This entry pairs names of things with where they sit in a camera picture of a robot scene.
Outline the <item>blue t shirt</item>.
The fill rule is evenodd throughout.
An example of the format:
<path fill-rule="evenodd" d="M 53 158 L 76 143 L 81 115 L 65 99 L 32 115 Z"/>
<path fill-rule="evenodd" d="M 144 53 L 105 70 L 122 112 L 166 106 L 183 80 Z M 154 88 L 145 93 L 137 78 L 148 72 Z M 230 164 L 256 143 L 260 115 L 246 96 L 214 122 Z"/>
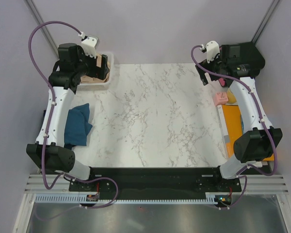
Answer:
<path fill-rule="evenodd" d="M 71 150 L 75 146 L 86 146 L 87 136 L 93 125 L 89 123 L 90 105 L 76 106 L 68 111 L 65 125 L 65 148 Z"/>

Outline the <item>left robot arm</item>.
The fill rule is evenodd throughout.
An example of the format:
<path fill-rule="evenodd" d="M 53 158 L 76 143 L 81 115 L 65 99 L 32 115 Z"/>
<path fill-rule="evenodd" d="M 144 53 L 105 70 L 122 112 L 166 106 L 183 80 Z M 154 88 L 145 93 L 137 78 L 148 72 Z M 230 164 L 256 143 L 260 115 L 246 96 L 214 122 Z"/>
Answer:
<path fill-rule="evenodd" d="M 110 69 L 107 55 L 97 64 L 97 41 L 89 38 L 80 45 L 60 44 L 59 60 L 48 78 L 50 89 L 43 124 L 35 143 L 28 144 L 26 153 L 43 171 L 63 172 L 80 179 L 86 191 L 95 189 L 97 180 L 90 168 L 77 161 L 72 150 L 64 147 L 64 132 L 68 111 L 83 76 L 106 79 Z"/>

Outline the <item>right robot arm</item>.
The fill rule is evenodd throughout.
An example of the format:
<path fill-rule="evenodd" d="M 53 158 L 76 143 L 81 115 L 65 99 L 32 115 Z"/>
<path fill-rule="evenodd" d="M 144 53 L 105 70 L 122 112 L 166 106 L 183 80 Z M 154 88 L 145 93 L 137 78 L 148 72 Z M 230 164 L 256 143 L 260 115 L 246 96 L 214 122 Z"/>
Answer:
<path fill-rule="evenodd" d="M 213 187 L 224 191 L 229 179 L 240 177 L 249 168 L 264 176 L 277 171 L 277 151 L 283 133 L 266 116 L 256 91 L 255 78 L 265 67 L 265 59 L 253 42 L 218 45 L 210 41 L 194 46 L 191 58 L 203 85 L 209 80 L 229 80 L 229 89 L 239 107 L 243 134 L 233 144 L 234 154 L 219 167 L 220 173 L 212 179 Z"/>

